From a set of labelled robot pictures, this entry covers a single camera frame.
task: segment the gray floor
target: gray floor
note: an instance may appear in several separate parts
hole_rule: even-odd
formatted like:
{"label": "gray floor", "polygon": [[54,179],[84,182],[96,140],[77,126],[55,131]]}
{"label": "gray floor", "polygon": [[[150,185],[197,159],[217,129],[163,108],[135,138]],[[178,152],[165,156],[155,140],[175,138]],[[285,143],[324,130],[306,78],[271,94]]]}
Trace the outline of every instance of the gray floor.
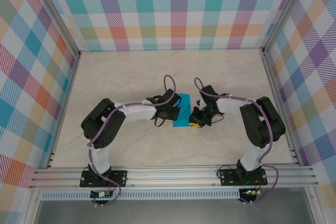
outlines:
{"label": "gray floor", "polygon": [[[272,97],[257,49],[84,52],[52,166],[86,166],[82,120],[104,98],[127,103],[163,94],[165,74],[173,76],[177,92],[190,94],[192,106],[200,98],[195,77],[218,93]],[[236,164],[248,145],[240,116],[226,114],[223,121],[202,129],[173,127],[171,121],[158,128],[152,120],[142,120],[122,126],[109,155],[112,166]],[[291,162],[283,136],[264,163]]]}
{"label": "gray floor", "polygon": [[314,223],[304,189],[276,189],[265,201],[119,200],[105,208],[90,201],[44,201],[35,224],[297,224]]}

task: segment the colorful plaid panel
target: colorful plaid panel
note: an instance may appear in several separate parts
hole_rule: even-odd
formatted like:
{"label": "colorful plaid panel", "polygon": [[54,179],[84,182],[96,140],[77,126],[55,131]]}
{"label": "colorful plaid panel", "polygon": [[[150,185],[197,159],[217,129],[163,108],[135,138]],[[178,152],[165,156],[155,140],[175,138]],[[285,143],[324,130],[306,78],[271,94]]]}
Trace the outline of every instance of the colorful plaid panel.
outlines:
{"label": "colorful plaid panel", "polygon": [[269,55],[300,154],[336,215],[336,0],[299,0]]}
{"label": "colorful plaid panel", "polygon": [[18,223],[47,158],[75,57],[40,0],[0,0],[0,223]]}
{"label": "colorful plaid panel", "polygon": [[275,0],[65,2],[89,50],[256,48],[278,8]]}
{"label": "colorful plaid panel", "polygon": [[266,36],[264,37],[264,40],[261,43],[261,47],[265,47],[265,44],[266,44],[266,42],[267,42],[267,40],[269,38],[269,35],[273,31],[274,25],[278,22],[281,14],[282,14],[282,12],[284,10],[285,5],[287,4],[287,1],[288,0],[282,0],[281,1],[281,4],[279,5],[279,8],[278,8],[278,10],[277,10],[277,12],[276,12],[273,20],[272,20],[272,23],[271,23],[271,25],[269,26],[269,28],[267,30]]}

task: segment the cable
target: cable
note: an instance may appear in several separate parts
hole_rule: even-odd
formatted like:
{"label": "cable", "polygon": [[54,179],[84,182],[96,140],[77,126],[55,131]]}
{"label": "cable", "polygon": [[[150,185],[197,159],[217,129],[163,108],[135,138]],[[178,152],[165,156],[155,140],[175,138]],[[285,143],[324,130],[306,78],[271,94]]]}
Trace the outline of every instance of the cable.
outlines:
{"label": "cable", "polygon": [[[260,157],[260,159],[258,160],[259,163],[261,163],[261,161],[263,160],[263,158],[272,150],[272,147],[273,147],[273,133],[272,133],[272,128],[271,128],[271,125],[268,121],[268,118],[265,114],[265,112],[263,111],[262,107],[255,101],[251,100],[251,99],[246,99],[246,98],[241,98],[241,97],[234,97],[234,96],[231,96],[231,95],[215,95],[215,94],[208,94],[206,92],[204,92],[198,85],[197,85],[197,81],[199,81],[199,83],[201,84],[202,88],[203,88],[203,83],[202,81],[200,80],[200,78],[196,77],[194,79],[194,83],[195,83],[195,86],[197,87],[197,89],[204,95],[207,95],[208,97],[215,97],[215,98],[224,98],[224,99],[233,99],[233,100],[238,100],[238,101],[247,101],[247,102],[250,102],[252,104],[254,104],[258,110],[261,112],[262,116],[264,117],[265,119],[265,122],[266,122],[266,125],[267,125],[267,129],[268,129],[268,132],[269,132],[269,147],[267,149],[267,151],[265,151],[264,154],[262,154],[262,156]],[[268,191],[268,193],[266,193],[263,197],[255,200],[254,202],[260,202],[262,200],[264,200],[275,188],[277,182],[278,182],[278,179],[279,179],[279,171],[278,169],[276,169],[276,167],[272,166],[272,165],[263,165],[264,167],[268,167],[268,168],[272,168],[275,170],[277,176],[276,176],[276,179],[275,179],[275,182],[274,184],[272,185],[272,187],[270,188],[270,190]]]}
{"label": "cable", "polygon": [[261,181],[258,177],[255,177],[255,179],[258,180],[258,182],[259,182],[259,191],[261,192]]}
{"label": "cable", "polygon": [[220,122],[221,120],[224,120],[224,117],[223,117],[222,115],[218,114],[218,116],[222,117],[222,119],[219,119],[219,120],[217,120],[217,121],[215,121],[215,122],[211,122],[211,124],[218,123],[218,122]]}
{"label": "cable", "polygon": [[92,159],[92,145],[93,143],[98,139],[98,137],[100,136],[100,134],[102,133],[102,131],[104,130],[104,128],[106,127],[108,121],[110,120],[110,118],[112,117],[112,115],[117,112],[119,109],[121,108],[125,108],[125,107],[128,107],[128,106],[134,106],[134,105],[143,105],[143,106],[151,106],[151,107],[155,107],[155,106],[161,106],[161,105],[165,105],[167,103],[169,103],[173,97],[175,96],[175,93],[176,93],[176,83],[175,83],[175,80],[173,79],[173,77],[171,77],[169,74],[166,74],[163,78],[163,84],[164,84],[164,88],[165,90],[167,91],[167,87],[166,87],[166,78],[169,77],[172,82],[173,82],[173,85],[174,85],[174,88],[173,88],[173,93],[172,95],[168,98],[168,100],[164,101],[164,102],[161,102],[161,103],[157,103],[157,104],[152,104],[152,103],[142,103],[142,102],[133,102],[133,103],[128,103],[128,104],[125,104],[125,105],[121,105],[121,106],[118,106],[116,107],[114,110],[111,111],[111,113],[107,116],[107,118],[105,119],[103,125],[101,126],[101,128],[99,129],[99,131],[97,132],[97,134],[94,136],[94,138],[88,142],[87,146],[89,146],[89,159],[90,159],[90,165],[91,165],[91,168],[92,170],[99,176],[101,177],[102,179],[105,179],[106,181],[112,183],[113,185],[117,186],[119,191],[118,191],[118,194],[117,196],[115,196],[112,200],[110,200],[109,202],[107,202],[106,204],[98,204],[96,202],[96,199],[93,199],[93,202],[95,204],[95,207],[96,206],[100,206],[100,207],[105,207],[105,206],[108,206],[110,204],[112,204],[113,202],[116,201],[116,199],[118,199],[121,195],[121,186],[113,181],[113,180],[110,180],[109,178],[106,178],[105,176],[103,176],[101,173],[99,173],[95,167],[95,165],[93,164],[93,159]]}
{"label": "cable", "polygon": [[96,140],[97,138],[100,136],[100,134],[102,133],[102,131],[104,130],[106,124],[109,122],[110,118],[112,117],[112,115],[114,113],[116,113],[119,109],[121,108],[124,108],[124,107],[129,107],[129,106],[134,106],[134,105],[143,105],[143,106],[150,106],[150,107],[156,107],[156,106],[161,106],[161,105],[165,105],[167,103],[169,103],[174,95],[175,95],[175,91],[176,91],[176,83],[175,83],[175,80],[173,79],[173,77],[171,77],[169,74],[166,74],[164,76],[164,85],[165,85],[165,80],[166,78],[169,77],[172,82],[173,82],[173,85],[174,85],[174,89],[173,89],[173,93],[172,95],[168,98],[168,100],[164,101],[164,102],[161,102],[161,103],[157,103],[157,104],[152,104],[152,103],[142,103],[142,102],[132,102],[132,103],[127,103],[127,104],[124,104],[124,105],[120,105],[118,107],[116,107],[114,110],[112,110],[112,112],[107,116],[106,120],[104,121],[103,125],[101,126],[101,128],[99,129],[98,133],[94,136],[94,138],[87,144],[87,146],[91,146]]}
{"label": "cable", "polygon": [[218,177],[218,178],[220,178],[220,176],[218,175],[219,170],[220,170],[221,168],[223,168],[224,166],[227,166],[227,167],[229,167],[230,169],[232,169],[231,166],[229,166],[229,165],[222,165],[222,166],[221,166],[220,168],[218,168],[218,170],[217,170],[217,177]]}

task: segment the yellow object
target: yellow object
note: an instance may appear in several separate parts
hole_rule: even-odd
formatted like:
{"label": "yellow object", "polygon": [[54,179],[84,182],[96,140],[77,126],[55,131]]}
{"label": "yellow object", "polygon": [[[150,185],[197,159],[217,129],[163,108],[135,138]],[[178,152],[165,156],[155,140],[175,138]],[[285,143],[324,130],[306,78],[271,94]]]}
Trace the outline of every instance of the yellow object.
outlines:
{"label": "yellow object", "polygon": [[200,125],[198,123],[189,123],[190,126],[194,126],[196,128],[200,128]]}

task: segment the floor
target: floor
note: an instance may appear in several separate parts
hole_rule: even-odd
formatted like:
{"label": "floor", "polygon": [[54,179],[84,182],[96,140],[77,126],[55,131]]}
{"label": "floor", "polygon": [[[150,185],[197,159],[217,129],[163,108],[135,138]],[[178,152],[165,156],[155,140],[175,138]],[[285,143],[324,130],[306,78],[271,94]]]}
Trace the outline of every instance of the floor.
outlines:
{"label": "floor", "polygon": [[[84,52],[52,166],[86,166],[82,120],[104,98],[128,103],[163,94],[165,74],[173,76],[177,92],[190,94],[192,106],[200,97],[195,77],[218,93],[272,97],[256,49]],[[152,120],[142,120],[122,126],[109,157],[111,166],[236,164],[249,144],[240,116],[225,115],[223,121],[201,129],[173,127],[171,121],[155,127]],[[283,136],[264,163],[291,162]]]}

